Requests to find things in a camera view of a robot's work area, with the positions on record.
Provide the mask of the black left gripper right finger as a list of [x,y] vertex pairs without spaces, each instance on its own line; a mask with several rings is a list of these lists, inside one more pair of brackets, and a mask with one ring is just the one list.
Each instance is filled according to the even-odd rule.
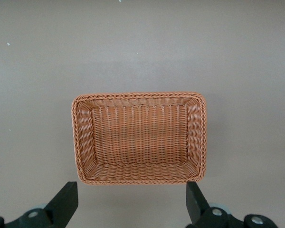
[[186,207],[191,220],[186,228],[244,228],[244,222],[224,209],[210,206],[193,181],[186,184]]

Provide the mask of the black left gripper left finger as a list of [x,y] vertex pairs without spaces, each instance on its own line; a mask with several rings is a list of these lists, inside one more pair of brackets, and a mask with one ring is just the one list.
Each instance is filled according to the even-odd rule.
[[31,209],[7,228],[66,228],[78,207],[77,182],[67,182],[43,209]]

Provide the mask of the brown wicker basket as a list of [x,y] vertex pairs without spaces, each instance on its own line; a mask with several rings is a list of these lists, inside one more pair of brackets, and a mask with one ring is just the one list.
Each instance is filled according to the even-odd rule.
[[71,115],[79,179],[87,185],[200,181],[206,172],[206,108],[195,92],[76,97]]

